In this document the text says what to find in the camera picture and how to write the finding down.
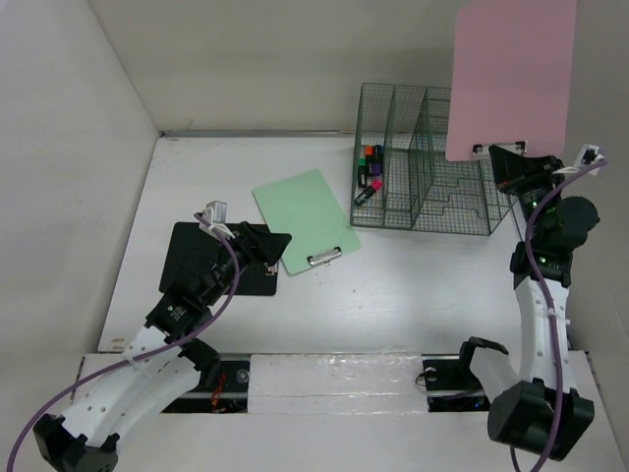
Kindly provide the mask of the green clipboard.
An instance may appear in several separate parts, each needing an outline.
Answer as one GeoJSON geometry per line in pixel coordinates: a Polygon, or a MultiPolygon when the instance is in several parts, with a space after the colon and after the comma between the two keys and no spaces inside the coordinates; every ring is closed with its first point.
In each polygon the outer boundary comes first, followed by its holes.
{"type": "Polygon", "coordinates": [[[253,189],[262,217],[273,233],[291,242],[282,262],[291,275],[361,249],[361,242],[318,169],[253,189]]]}

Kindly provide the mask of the pink clipboard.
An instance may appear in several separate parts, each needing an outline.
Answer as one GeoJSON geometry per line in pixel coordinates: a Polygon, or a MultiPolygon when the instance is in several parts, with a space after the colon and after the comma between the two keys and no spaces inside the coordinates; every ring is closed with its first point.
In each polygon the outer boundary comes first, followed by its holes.
{"type": "Polygon", "coordinates": [[[456,18],[445,156],[524,141],[528,156],[565,148],[577,4],[473,1],[456,18]]]}

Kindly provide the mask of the green highlighter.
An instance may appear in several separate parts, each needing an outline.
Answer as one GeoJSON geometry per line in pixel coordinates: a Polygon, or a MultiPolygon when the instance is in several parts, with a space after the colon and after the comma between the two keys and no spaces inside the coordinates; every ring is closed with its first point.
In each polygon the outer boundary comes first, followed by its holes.
{"type": "Polygon", "coordinates": [[[358,187],[364,189],[368,186],[368,162],[364,156],[359,158],[358,187]]]}

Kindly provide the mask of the blue highlighter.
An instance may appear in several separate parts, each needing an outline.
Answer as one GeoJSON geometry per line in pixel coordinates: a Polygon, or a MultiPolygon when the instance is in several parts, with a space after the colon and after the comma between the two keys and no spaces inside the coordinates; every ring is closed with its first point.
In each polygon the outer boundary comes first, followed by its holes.
{"type": "Polygon", "coordinates": [[[378,160],[378,161],[383,161],[384,160],[384,146],[374,146],[374,157],[378,160]]]}

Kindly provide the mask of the purple highlighter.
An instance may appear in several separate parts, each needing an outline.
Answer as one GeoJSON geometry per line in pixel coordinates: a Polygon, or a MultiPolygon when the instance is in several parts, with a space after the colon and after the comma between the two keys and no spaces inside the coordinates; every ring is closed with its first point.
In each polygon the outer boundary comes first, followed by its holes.
{"type": "Polygon", "coordinates": [[[372,177],[380,177],[383,172],[383,162],[381,159],[376,158],[372,160],[371,163],[371,176],[372,177]]]}

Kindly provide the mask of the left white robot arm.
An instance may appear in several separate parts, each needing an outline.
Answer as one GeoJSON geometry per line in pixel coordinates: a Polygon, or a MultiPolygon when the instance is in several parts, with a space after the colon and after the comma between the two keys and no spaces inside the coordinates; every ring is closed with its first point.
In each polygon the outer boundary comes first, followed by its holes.
{"type": "Polygon", "coordinates": [[[249,269],[274,266],[292,237],[247,221],[232,226],[201,221],[206,245],[181,259],[162,297],[116,366],[94,375],[95,385],[59,415],[42,413],[32,432],[42,458],[56,471],[111,471],[126,436],[181,394],[218,381],[221,356],[200,340],[230,302],[249,269]]]}

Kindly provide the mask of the black mat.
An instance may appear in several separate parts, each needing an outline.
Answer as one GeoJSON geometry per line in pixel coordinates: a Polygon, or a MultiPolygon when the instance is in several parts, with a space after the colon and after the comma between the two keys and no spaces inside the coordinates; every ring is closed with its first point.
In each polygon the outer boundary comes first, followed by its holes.
{"type": "MultiPolygon", "coordinates": [[[[199,229],[195,222],[177,222],[173,226],[158,290],[165,293],[184,269],[201,271],[219,262],[230,262],[224,247],[199,229]]],[[[278,265],[254,267],[240,275],[236,296],[274,296],[277,291],[278,265]]]]}

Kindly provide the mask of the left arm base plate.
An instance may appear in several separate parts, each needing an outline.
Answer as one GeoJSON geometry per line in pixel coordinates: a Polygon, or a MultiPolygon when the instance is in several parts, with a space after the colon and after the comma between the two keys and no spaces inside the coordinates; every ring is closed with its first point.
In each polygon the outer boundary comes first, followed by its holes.
{"type": "Polygon", "coordinates": [[[239,414],[248,411],[250,357],[227,357],[212,383],[200,383],[171,402],[163,413],[239,414]]]}

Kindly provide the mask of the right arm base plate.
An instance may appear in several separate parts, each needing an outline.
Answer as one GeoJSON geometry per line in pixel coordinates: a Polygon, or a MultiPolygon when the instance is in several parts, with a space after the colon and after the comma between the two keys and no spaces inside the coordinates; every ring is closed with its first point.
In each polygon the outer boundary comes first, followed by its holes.
{"type": "Polygon", "coordinates": [[[464,371],[456,356],[432,356],[422,360],[416,384],[425,389],[429,413],[487,412],[480,381],[464,371]]]}

